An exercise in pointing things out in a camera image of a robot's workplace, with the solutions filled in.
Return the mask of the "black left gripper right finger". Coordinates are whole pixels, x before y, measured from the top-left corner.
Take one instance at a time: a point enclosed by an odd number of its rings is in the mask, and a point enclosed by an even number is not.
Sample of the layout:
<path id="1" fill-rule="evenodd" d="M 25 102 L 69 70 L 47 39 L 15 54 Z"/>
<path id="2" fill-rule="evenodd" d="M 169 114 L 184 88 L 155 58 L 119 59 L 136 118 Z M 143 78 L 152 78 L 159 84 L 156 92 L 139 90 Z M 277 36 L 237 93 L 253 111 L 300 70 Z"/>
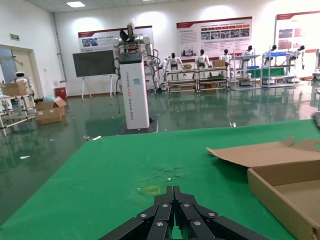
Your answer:
<path id="1" fill-rule="evenodd" d="M 194 195 L 173 187 L 174 216 L 184 239 L 266 240 L 267 238 L 217 212 L 199 205 Z"/>

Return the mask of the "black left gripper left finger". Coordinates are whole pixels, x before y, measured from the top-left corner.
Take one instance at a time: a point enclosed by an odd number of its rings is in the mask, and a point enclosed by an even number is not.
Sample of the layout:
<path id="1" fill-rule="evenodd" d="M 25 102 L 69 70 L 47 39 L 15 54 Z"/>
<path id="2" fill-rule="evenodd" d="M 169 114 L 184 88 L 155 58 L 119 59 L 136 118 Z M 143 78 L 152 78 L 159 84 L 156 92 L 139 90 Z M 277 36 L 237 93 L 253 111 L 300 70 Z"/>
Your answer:
<path id="1" fill-rule="evenodd" d="M 172 235 L 174 226 L 174 190 L 154 197 L 154 204 L 135 217 L 116 227 L 102 240 L 165 240 Z"/>

